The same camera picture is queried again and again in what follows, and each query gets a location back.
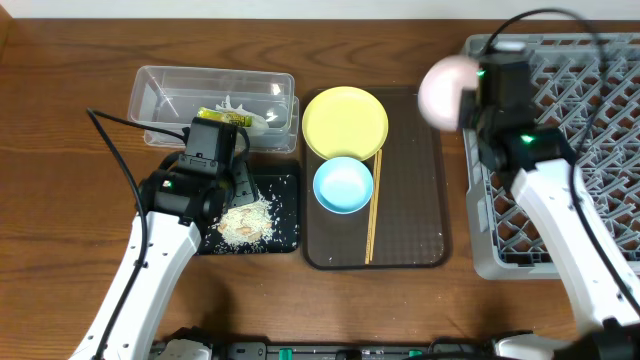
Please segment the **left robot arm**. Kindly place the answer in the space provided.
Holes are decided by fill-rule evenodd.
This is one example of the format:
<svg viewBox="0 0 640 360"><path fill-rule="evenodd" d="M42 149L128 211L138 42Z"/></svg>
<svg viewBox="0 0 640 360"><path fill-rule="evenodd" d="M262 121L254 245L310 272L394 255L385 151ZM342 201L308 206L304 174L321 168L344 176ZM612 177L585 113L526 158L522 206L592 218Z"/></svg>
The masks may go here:
<svg viewBox="0 0 640 360"><path fill-rule="evenodd" d="M111 139L104 141L136 207L122 262L75 359L146 359L175 285L210 226L258 199L247 167L245 128L196 117L176 133L185 148L135 181Z"/></svg>

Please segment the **yellow green snack wrapper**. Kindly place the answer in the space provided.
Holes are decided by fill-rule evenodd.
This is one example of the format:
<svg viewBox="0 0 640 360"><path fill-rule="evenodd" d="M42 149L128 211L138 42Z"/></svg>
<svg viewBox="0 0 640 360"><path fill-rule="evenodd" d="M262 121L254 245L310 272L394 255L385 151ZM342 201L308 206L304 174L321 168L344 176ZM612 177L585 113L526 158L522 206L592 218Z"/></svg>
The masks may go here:
<svg viewBox="0 0 640 360"><path fill-rule="evenodd" d="M253 117L251 115L242 115L237 112L228 110L212 110L205 107L199 108L197 117L224 122L241 127L250 127L253 122Z"/></svg>

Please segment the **pink shallow bowl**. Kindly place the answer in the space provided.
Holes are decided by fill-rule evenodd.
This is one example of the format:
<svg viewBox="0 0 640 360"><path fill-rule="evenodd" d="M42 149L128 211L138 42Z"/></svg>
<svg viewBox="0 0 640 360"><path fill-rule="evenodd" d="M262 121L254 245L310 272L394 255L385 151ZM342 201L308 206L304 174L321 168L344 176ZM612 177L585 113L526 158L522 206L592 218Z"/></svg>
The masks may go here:
<svg viewBox="0 0 640 360"><path fill-rule="evenodd" d="M462 95L479 86L479 63L462 55L448 56L435 63L418 89L418 108L426 122L440 130L453 132L460 125Z"/></svg>

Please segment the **light blue bowl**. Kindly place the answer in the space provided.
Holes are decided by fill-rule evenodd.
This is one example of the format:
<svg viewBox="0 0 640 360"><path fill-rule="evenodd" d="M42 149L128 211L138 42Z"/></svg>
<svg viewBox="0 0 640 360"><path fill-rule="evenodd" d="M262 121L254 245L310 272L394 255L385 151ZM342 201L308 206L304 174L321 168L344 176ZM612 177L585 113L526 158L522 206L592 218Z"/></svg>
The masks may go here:
<svg viewBox="0 0 640 360"><path fill-rule="evenodd" d="M326 210L352 214L371 200L374 179L367 166L354 158L336 157L325 161L315 172L313 193Z"/></svg>

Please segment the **white plastic bag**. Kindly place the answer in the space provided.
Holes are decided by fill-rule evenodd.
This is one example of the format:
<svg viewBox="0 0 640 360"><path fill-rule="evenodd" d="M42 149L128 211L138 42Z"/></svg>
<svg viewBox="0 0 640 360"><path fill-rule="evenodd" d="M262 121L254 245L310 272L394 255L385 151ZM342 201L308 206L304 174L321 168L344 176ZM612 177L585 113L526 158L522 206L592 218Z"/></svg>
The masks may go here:
<svg viewBox="0 0 640 360"><path fill-rule="evenodd" d="M231 118L236 122L240 121L241 126L244 127L251 136L263 135L270 129L267 120L261 115L245 110L242 104L233 107L229 95L227 95L220 104L215 105L215 110L224 114L230 114Z"/></svg>

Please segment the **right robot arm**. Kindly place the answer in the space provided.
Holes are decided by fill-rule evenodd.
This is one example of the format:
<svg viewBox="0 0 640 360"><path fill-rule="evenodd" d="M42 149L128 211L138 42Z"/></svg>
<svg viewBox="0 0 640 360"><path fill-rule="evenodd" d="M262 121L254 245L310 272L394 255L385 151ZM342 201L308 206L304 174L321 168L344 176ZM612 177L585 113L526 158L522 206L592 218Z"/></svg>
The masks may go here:
<svg viewBox="0 0 640 360"><path fill-rule="evenodd" d="M454 124L475 131L495 172L541 235L568 294L580 338L505 337L510 359L636 359L639 279L583 192L577 154L556 129L535 125L530 70L518 53L462 56L453 74Z"/></svg>

